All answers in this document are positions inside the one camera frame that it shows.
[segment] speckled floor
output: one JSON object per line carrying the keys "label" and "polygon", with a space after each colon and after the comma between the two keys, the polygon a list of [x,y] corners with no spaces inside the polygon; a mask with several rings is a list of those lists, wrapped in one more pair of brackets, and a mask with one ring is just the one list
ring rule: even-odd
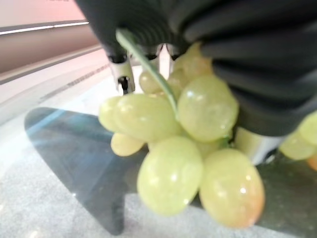
{"label": "speckled floor", "polygon": [[[134,72],[137,78],[141,68],[135,67]],[[105,70],[57,94],[41,106],[97,114],[98,105],[105,95],[115,94],[110,72]],[[0,238],[112,237],[81,206],[33,148],[24,132],[24,116],[25,112],[0,126]],[[174,217],[161,217],[148,210],[138,196],[132,194],[126,196],[125,230],[118,237],[290,236],[260,227],[233,231],[218,225],[203,210],[193,207]]]}

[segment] grape bunch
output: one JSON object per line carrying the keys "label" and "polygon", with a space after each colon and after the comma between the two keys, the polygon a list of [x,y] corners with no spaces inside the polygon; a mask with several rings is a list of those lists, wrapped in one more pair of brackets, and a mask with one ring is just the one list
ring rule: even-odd
{"label": "grape bunch", "polygon": [[293,160],[307,159],[308,165],[317,171],[317,112],[305,117],[279,150]]}
{"label": "grape bunch", "polygon": [[[107,99],[99,121],[114,132],[111,148],[119,156],[129,156],[147,143],[149,153],[137,179],[142,201],[170,216],[199,193],[203,207],[219,223],[232,228],[253,225],[264,207],[264,186],[251,160],[228,143],[239,105],[226,83],[212,73],[211,59],[202,57],[199,44],[175,61],[167,79],[177,99],[177,115],[149,72],[141,73],[139,83],[144,94]],[[299,141],[296,132],[281,151],[294,159],[313,155],[315,146],[306,140],[317,145],[317,133],[308,127],[299,129],[306,137]]]}

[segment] rubber gripper pad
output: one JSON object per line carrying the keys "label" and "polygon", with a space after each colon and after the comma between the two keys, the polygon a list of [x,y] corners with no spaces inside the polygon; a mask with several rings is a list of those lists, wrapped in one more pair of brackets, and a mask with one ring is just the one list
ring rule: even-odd
{"label": "rubber gripper pad", "polygon": [[201,51],[206,57],[226,60],[311,58],[317,55],[317,29],[309,32],[277,31],[208,41],[202,45]]}
{"label": "rubber gripper pad", "polygon": [[316,16],[316,0],[234,0],[207,13],[196,13],[196,18],[184,29],[184,36],[189,42],[228,34],[235,36],[292,27]]}
{"label": "rubber gripper pad", "polygon": [[155,0],[76,0],[107,55],[125,54],[115,37],[118,27],[128,28],[142,46],[187,43],[173,34],[163,10]]}
{"label": "rubber gripper pad", "polygon": [[193,4],[193,0],[178,1],[169,13],[169,26],[173,32],[181,32],[184,25],[195,15],[227,1],[229,0],[195,0],[195,4]]}
{"label": "rubber gripper pad", "polygon": [[296,103],[317,92],[317,69],[302,73],[261,72],[217,60],[212,67],[230,86],[277,102]]}
{"label": "rubber gripper pad", "polygon": [[269,103],[231,88],[240,105],[237,125],[264,136],[285,136],[293,132],[304,116],[317,109],[317,95],[293,108]]}

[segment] grape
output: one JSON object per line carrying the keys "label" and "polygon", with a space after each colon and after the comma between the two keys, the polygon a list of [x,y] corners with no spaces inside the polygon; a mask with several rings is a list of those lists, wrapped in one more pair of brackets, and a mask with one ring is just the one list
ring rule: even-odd
{"label": "grape", "polygon": [[317,145],[317,112],[308,115],[300,124],[298,130],[308,143]]}
{"label": "grape", "polygon": [[145,157],[138,175],[140,198],[162,215],[181,212],[195,197],[203,175],[201,155],[190,139],[160,141]]}
{"label": "grape", "polygon": [[238,104],[224,82],[205,75],[183,90],[178,100],[178,115],[195,140],[210,142],[230,132],[236,122]]}
{"label": "grape", "polygon": [[148,142],[149,151],[153,150],[154,147],[158,144],[158,142]]}
{"label": "grape", "polygon": [[185,75],[194,80],[199,76],[205,74],[212,74],[211,59],[205,58],[200,53],[200,44],[193,44],[185,54],[186,58],[183,60],[183,69]]}
{"label": "grape", "polygon": [[140,74],[139,84],[145,94],[152,94],[161,90],[159,84],[148,71],[143,71]]}
{"label": "grape", "polygon": [[246,228],[259,218],[264,187],[257,169],[235,149],[210,154],[199,195],[203,207],[216,221],[232,228]]}
{"label": "grape", "polygon": [[183,88],[185,88],[186,85],[189,83],[189,80],[184,74],[184,71],[178,69],[169,75],[167,82],[169,83],[169,85],[174,85],[180,90],[183,90]]}
{"label": "grape", "polygon": [[210,153],[220,149],[224,141],[223,139],[220,139],[209,143],[202,143],[199,141],[195,141],[195,143],[202,155],[202,158],[205,159]]}
{"label": "grape", "polygon": [[117,126],[115,120],[113,119],[114,108],[116,107],[118,101],[121,97],[112,97],[105,100],[99,109],[99,122],[107,130],[113,132],[120,132],[120,128]]}
{"label": "grape", "polygon": [[129,156],[138,152],[145,143],[131,136],[115,133],[111,138],[111,149],[118,156]]}
{"label": "grape", "polygon": [[314,154],[309,159],[307,159],[307,163],[313,170],[317,171],[317,154]]}
{"label": "grape", "polygon": [[182,55],[175,60],[174,65],[173,65],[173,71],[183,69],[183,62],[184,62],[185,58],[186,58],[186,55]]}
{"label": "grape", "polygon": [[298,132],[289,135],[280,145],[279,150],[293,160],[307,159],[316,151],[315,146],[307,143]]}
{"label": "grape", "polygon": [[170,103],[162,97],[126,95],[118,102],[114,119],[124,134],[147,142],[181,132]]}

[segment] grape stem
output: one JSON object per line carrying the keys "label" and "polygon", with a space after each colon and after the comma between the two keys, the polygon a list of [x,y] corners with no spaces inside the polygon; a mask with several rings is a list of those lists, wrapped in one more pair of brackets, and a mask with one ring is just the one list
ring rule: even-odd
{"label": "grape stem", "polygon": [[160,85],[163,92],[167,95],[167,98],[173,108],[176,119],[178,120],[177,102],[173,94],[171,87],[166,80],[160,75],[150,61],[143,55],[142,51],[136,45],[133,35],[126,29],[117,29],[115,33],[117,41],[123,48],[131,52],[132,55],[141,63],[141,65],[153,76],[155,81]]}

